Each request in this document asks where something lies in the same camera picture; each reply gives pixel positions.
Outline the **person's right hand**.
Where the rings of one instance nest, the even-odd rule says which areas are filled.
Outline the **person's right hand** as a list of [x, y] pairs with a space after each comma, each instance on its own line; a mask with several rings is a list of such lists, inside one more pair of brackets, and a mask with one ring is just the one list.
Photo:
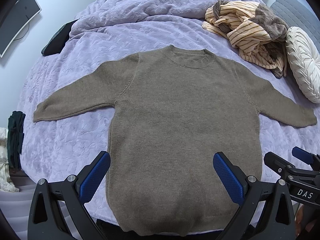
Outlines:
[[320, 240], [319, 209], [302, 205], [295, 220], [296, 239]]

